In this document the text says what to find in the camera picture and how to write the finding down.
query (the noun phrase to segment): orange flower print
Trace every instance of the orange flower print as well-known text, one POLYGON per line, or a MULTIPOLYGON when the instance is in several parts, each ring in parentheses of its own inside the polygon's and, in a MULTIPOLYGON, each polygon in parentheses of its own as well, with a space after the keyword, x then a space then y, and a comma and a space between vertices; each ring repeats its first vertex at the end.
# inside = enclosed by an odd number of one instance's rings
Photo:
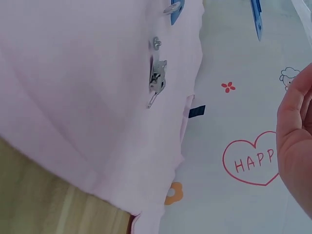
POLYGON ((226 92, 226 93, 229 93, 231 89, 232 89, 232 90, 235 90, 235 89, 236 89, 234 86, 232 86, 232 82, 229 82, 228 84, 223 83, 223 84, 221 84, 221 86, 222 86, 223 88, 225 88, 225 92, 226 92))
POLYGON ((173 196, 167 196, 165 200, 165 205, 169 206, 183 198, 182 184, 179 182, 173 182, 171 184, 171 189, 174 189, 175 194, 173 196))

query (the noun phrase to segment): fabric tag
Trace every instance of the fabric tag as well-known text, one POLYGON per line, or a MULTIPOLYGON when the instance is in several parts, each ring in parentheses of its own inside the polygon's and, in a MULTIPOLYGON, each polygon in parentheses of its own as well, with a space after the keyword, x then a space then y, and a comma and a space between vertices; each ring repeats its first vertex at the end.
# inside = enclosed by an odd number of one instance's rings
POLYGON ((206 108, 206 105, 190 109, 189 118, 193 118, 196 116, 203 116, 205 113, 205 108, 206 108))

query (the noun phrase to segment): wooden surface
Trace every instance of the wooden surface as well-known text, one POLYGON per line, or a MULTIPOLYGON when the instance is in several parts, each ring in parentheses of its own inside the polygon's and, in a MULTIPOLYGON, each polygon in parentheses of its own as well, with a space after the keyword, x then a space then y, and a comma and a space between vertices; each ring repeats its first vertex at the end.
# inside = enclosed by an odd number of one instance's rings
POLYGON ((0 139, 0 234, 126 234, 129 218, 0 139))

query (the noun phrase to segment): pink cloth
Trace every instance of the pink cloth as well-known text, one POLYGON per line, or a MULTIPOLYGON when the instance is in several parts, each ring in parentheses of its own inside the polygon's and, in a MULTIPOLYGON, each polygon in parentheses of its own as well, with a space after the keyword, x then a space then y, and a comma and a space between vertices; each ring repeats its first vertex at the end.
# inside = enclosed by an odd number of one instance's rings
POLYGON ((202 57, 202 1, 186 1, 173 27, 161 16, 167 5, 0 2, 0 135, 82 190, 147 214, 152 220, 138 234, 158 226, 183 160, 183 110, 202 57), (148 110, 152 34, 162 40, 168 69, 167 86, 148 110))

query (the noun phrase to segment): hand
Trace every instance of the hand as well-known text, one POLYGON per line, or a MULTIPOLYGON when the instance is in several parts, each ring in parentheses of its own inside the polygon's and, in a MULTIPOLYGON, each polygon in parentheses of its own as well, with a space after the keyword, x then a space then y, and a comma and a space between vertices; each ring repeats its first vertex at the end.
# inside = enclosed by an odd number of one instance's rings
POLYGON ((312 218, 312 63, 292 81, 277 112, 279 174, 312 218))

